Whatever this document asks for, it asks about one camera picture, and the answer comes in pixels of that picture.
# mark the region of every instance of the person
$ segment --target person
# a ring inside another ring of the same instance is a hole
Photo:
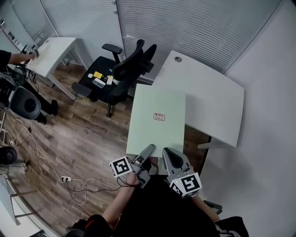
[[[139,188],[134,173],[102,216],[85,223],[84,237],[202,236],[248,237],[241,217],[220,220],[199,197],[181,199],[165,182],[166,175],[151,175]]]
[[[19,74],[18,72],[12,70],[8,67],[8,64],[19,64],[21,62],[25,62],[28,60],[34,60],[36,58],[36,54],[12,54],[10,52],[0,50],[0,72],[10,75],[15,82],[20,81],[20,78],[24,78],[24,75]],[[25,89],[31,91],[40,101],[41,109],[53,116],[57,115],[58,104],[56,100],[52,100],[51,104],[46,101],[39,93],[30,85],[29,82],[24,80],[21,86]],[[39,116],[35,119],[37,122],[46,124],[46,117],[40,113]]]

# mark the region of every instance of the chair armrest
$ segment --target chair armrest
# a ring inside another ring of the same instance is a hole
[[[74,82],[72,84],[72,89],[78,93],[78,94],[81,94],[81,95],[84,95],[86,97],[89,96],[89,94],[92,92],[92,89],[88,88],[88,87],[85,87],[77,82]]]
[[[112,44],[104,44],[102,46],[102,49],[108,50],[108,51],[110,51],[112,53],[116,53],[116,54],[121,54],[121,51],[122,51],[121,48],[119,48],[119,47],[117,47],[115,45],[112,45]]]

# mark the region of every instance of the electrical outlet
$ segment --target electrical outlet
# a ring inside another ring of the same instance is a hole
[[[62,181],[63,181],[63,183],[65,183],[66,181],[71,181],[72,179],[71,179],[71,177],[68,177],[68,176],[62,176]]]

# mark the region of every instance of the speaker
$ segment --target speaker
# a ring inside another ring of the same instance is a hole
[[[3,165],[10,165],[15,163],[18,158],[16,150],[11,146],[0,148],[0,163]]]

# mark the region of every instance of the yellow object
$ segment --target yellow object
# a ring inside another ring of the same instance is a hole
[[[101,79],[102,76],[103,76],[103,74],[101,74],[101,73],[95,71],[94,74],[93,74],[93,76],[94,76],[94,77],[97,77],[97,78],[99,78],[99,79]]]

